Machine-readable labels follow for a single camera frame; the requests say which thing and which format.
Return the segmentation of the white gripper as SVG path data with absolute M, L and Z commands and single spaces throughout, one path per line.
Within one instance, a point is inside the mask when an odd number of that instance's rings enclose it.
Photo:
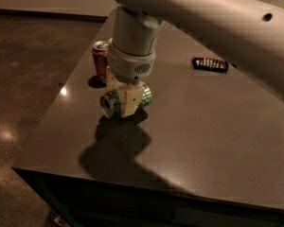
M 156 55 L 134 56 L 118 49 L 113 39 L 109 40 L 106 68 L 106 85 L 118 87 L 121 82 L 130 83 L 147 78 L 152 71 Z M 144 85 L 142 82 L 126 84 L 119 91 L 120 113 L 127 117 L 135 113 L 142 99 Z

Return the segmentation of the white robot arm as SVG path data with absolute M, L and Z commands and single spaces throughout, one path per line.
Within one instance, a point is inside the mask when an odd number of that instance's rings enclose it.
M 257 0 L 116 0 L 108 60 L 127 84 L 151 73 L 157 36 L 177 26 L 284 101 L 284 9 Z

